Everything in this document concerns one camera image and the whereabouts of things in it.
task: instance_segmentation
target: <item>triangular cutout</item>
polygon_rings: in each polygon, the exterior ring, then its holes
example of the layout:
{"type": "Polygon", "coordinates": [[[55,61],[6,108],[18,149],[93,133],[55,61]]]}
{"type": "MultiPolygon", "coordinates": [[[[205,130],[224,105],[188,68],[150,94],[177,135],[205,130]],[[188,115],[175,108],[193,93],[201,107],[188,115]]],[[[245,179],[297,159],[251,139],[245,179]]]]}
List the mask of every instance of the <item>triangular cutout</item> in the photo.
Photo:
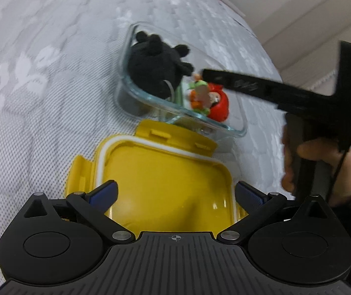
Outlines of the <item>triangular cutout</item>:
{"type": "Polygon", "coordinates": [[[328,218],[325,211],[318,202],[311,202],[308,205],[307,214],[310,218],[328,218]]]}
{"type": "Polygon", "coordinates": [[[35,218],[38,216],[46,216],[47,212],[44,209],[43,203],[41,200],[34,200],[29,209],[25,212],[25,218],[35,218]]]}

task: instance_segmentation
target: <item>toy figurine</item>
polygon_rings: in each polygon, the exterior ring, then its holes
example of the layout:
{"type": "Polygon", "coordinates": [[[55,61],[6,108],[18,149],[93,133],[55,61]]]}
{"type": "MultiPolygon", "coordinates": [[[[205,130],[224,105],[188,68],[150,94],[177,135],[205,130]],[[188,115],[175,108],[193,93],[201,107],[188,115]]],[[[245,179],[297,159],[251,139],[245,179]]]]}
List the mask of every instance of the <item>toy figurine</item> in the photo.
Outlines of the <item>toy figurine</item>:
{"type": "Polygon", "coordinates": [[[189,54],[184,44],[174,48],[164,43],[159,35],[140,31],[137,43],[131,47],[128,73],[132,81],[143,91],[167,99],[173,97],[184,75],[191,76],[192,64],[182,62],[189,54]]]}
{"type": "Polygon", "coordinates": [[[229,99],[222,90],[223,86],[207,83],[198,74],[194,77],[189,98],[192,109],[217,122],[225,121],[229,115],[229,99]]]}

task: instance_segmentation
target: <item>human hand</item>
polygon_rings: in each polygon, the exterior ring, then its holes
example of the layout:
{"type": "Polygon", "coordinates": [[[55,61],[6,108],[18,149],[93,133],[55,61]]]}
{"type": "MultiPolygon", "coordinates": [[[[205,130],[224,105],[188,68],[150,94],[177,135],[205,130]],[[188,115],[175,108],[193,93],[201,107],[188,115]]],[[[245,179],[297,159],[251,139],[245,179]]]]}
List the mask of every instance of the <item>human hand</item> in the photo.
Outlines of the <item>human hand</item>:
{"type": "MultiPolygon", "coordinates": [[[[292,169],[292,154],[289,148],[289,137],[286,126],[283,128],[282,135],[284,168],[285,175],[282,178],[281,184],[285,191],[292,193],[294,191],[293,169],[292,169]]],[[[330,164],[332,174],[334,174],[342,153],[338,152],[337,143],[334,140],[327,138],[317,138],[315,140],[304,142],[297,147],[297,154],[301,158],[307,160],[319,161],[322,160],[330,164]]],[[[332,196],[329,200],[331,207],[346,204],[351,199],[351,149],[346,154],[341,170],[338,173],[337,180],[333,187],[332,196]]]]}

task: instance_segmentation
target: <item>black handle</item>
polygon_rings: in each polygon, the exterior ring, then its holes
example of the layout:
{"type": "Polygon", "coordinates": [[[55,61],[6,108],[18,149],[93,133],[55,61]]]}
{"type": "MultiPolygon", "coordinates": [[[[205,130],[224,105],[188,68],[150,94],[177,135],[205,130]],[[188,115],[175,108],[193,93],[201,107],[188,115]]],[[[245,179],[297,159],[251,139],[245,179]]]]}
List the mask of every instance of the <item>black handle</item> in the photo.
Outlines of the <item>black handle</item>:
{"type": "Polygon", "coordinates": [[[293,158],[293,183],[295,185],[293,196],[300,202],[310,194],[319,194],[326,200],[331,185],[332,167],[323,161],[316,162],[300,158],[296,150],[297,146],[305,141],[328,136],[327,130],[322,125],[293,114],[287,113],[285,119],[293,158]]]}

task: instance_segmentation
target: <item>white quilted bedspread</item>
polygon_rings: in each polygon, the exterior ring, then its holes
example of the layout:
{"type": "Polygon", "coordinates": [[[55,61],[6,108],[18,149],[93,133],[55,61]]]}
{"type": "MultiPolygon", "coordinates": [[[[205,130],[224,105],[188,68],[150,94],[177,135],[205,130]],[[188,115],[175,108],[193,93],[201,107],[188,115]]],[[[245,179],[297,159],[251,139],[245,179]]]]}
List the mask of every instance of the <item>white quilted bedspread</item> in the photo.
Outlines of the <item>white quilted bedspread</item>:
{"type": "MultiPolygon", "coordinates": [[[[246,23],[217,0],[0,0],[0,236],[27,198],[61,198],[77,154],[133,134],[116,107],[120,48],[131,23],[170,31],[227,69],[279,80],[246,23]]],[[[242,139],[218,138],[216,157],[234,180],[280,190],[282,113],[239,96],[248,119],[242,139]]],[[[0,285],[3,277],[0,272],[0,285]]]]}

